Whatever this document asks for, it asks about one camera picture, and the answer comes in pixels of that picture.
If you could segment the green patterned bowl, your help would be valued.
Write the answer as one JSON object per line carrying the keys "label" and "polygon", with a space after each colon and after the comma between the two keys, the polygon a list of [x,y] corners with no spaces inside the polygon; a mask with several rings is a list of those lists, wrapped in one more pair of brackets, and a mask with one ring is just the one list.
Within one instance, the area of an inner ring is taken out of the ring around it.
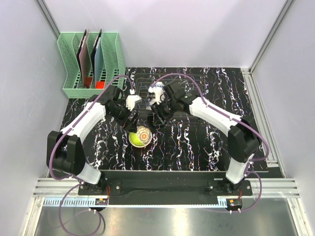
{"label": "green patterned bowl", "polygon": [[146,139],[140,139],[137,135],[137,133],[130,132],[128,139],[129,142],[136,148],[144,148],[146,147],[152,140],[152,135],[143,133],[143,135],[146,135]]}

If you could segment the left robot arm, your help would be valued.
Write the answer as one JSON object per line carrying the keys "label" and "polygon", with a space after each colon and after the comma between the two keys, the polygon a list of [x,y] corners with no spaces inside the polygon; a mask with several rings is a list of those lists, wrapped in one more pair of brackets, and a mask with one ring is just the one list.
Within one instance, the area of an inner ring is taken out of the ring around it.
{"label": "left robot arm", "polygon": [[136,119],[130,118],[141,97],[131,89],[123,99],[123,91],[109,85],[102,93],[89,98],[85,108],[68,126],[60,131],[51,131],[47,137],[47,167],[52,178],[58,179],[54,171],[73,177],[97,195],[106,191],[106,177],[86,160],[83,142],[87,135],[107,115],[111,116],[125,131],[136,132]]}

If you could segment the dark red block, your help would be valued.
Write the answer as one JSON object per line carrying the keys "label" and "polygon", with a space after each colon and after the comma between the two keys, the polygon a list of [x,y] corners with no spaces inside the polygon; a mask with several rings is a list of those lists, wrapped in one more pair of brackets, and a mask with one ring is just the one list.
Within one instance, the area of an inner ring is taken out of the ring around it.
{"label": "dark red block", "polygon": [[91,87],[92,80],[93,80],[92,77],[90,77],[90,76],[86,77],[85,82],[84,82],[84,85],[85,85],[86,88],[90,88]]}

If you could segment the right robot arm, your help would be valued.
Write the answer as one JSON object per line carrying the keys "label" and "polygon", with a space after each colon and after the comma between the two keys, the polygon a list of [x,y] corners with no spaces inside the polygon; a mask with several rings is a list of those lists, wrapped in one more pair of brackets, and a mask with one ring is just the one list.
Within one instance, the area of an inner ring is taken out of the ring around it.
{"label": "right robot arm", "polygon": [[149,87],[148,91],[153,96],[151,110],[155,123],[165,124],[176,112],[185,112],[208,122],[227,137],[230,161],[218,188],[229,195],[240,191],[250,162],[261,145],[254,118],[225,111],[206,101],[197,91],[185,91],[176,82],[164,86],[156,84]]}

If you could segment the cream mandala pattern bowl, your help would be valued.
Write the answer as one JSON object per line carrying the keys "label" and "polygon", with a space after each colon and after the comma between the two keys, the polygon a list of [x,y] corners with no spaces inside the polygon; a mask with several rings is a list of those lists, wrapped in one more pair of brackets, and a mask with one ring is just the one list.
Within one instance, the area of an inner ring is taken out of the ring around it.
{"label": "cream mandala pattern bowl", "polygon": [[137,127],[136,135],[142,145],[147,144],[151,139],[151,131],[145,126]]}

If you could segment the light blue board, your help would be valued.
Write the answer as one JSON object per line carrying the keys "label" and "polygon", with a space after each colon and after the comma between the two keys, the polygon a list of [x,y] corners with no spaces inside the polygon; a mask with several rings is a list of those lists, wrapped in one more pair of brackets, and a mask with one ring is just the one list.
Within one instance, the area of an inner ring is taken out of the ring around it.
{"label": "light blue board", "polygon": [[93,74],[94,74],[93,78],[94,78],[95,86],[97,82],[100,81],[101,72],[103,68],[101,35],[102,35],[102,30],[100,30],[100,32],[98,33],[94,41],[93,50],[91,53],[92,67],[93,67]]}

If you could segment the orange connector box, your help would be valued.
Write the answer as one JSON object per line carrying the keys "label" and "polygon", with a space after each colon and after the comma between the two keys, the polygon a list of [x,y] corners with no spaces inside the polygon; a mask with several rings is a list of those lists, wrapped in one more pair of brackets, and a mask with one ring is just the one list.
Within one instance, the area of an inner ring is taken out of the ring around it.
{"label": "orange connector box", "polygon": [[100,205],[100,206],[107,206],[109,203],[109,197],[103,197],[103,198],[96,198],[95,199],[95,204]]}
{"label": "orange connector box", "polygon": [[236,198],[236,199],[227,199],[227,206],[231,208],[242,208],[243,206],[243,200],[242,198]]}

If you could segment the right orange connector box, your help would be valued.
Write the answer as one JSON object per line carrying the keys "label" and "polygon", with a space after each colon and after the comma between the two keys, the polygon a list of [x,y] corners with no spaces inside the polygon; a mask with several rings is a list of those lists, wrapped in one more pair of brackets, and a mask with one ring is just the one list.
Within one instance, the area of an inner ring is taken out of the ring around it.
{"label": "right orange connector box", "polygon": [[242,208],[243,206],[243,200],[242,198],[236,198],[236,199],[227,199],[227,206],[231,208]]}

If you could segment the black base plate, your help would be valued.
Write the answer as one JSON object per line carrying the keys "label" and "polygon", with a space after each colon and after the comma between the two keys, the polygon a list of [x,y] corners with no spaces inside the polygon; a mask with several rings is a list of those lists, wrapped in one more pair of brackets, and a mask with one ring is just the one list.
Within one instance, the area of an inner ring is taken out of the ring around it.
{"label": "black base plate", "polygon": [[109,196],[111,207],[225,207],[227,198],[251,197],[248,180],[233,185],[222,173],[102,171],[101,183],[76,187],[71,197]]}

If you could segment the left orange connector box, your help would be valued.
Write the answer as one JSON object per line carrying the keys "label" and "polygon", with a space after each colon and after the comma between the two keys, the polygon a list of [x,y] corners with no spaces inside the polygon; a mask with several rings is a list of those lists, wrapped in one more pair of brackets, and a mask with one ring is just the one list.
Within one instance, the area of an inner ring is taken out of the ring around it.
{"label": "left orange connector box", "polygon": [[100,205],[100,206],[107,206],[109,203],[109,197],[103,197],[103,198],[96,198],[95,199],[95,204]]}

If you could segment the blue zigzag pattern bowl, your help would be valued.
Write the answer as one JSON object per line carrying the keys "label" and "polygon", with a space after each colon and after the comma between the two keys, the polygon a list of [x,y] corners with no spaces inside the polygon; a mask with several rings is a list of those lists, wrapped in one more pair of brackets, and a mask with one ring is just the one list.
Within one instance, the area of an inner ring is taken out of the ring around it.
{"label": "blue zigzag pattern bowl", "polygon": [[153,87],[154,88],[163,88],[164,84],[163,84],[163,82],[157,82]]}

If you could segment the black marble pattern mat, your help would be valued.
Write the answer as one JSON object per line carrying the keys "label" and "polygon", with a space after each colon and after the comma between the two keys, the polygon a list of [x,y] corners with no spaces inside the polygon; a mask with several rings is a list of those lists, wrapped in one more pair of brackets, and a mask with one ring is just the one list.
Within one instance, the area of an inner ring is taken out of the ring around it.
{"label": "black marble pattern mat", "polygon": [[142,96],[138,124],[153,138],[144,148],[133,147],[128,134],[111,117],[101,120],[83,143],[87,162],[100,170],[224,171],[229,164],[227,138],[213,125],[176,113],[164,125],[150,123],[148,88],[158,78],[177,82],[186,91],[201,89],[210,102],[240,116],[252,116],[248,88],[240,68],[128,67],[125,74]]}

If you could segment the green plastic file organizer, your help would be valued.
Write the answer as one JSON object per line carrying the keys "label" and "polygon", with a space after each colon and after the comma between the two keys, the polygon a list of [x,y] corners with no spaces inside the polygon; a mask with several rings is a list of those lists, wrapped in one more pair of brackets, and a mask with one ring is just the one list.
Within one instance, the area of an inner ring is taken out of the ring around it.
{"label": "green plastic file organizer", "polygon": [[[77,60],[79,43],[84,32],[62,32],[57,40],[57,45],[66,69],[66,80],[63,91],[68,98],[89,98],[100,94],[101,89],[95,88],[91,53],[95,39],[99,32],[89,32],[87,46],[90,56],[90,69],[87,76],[93,78],[90,88],[86,88],[80,74]],[[117,32],[102,32],[101,49],[103,68],[100,81],[105,86],[116,76],[124,75],[126,71],[120,36]]]}

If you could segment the aluminium frame rail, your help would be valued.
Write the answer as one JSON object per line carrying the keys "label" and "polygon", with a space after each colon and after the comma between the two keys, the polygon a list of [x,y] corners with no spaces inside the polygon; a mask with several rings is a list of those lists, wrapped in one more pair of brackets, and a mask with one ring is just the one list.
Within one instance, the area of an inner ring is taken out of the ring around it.
{"label": "aluminium frame rail", "polygon": [[[263,198],[299,198],[300,194],[292,178],[249,178],[249,187],[256,196],[262,190]],[[34,196],[60,197],[70,188],[78,184],[74,179],[61,181],[52,178],[40,178],[37,181]],[[126,193],[129,190],[201,190],[210,187],[205,179],[122,179],[112,180],[110,183],[111,195],[118,192]]]}

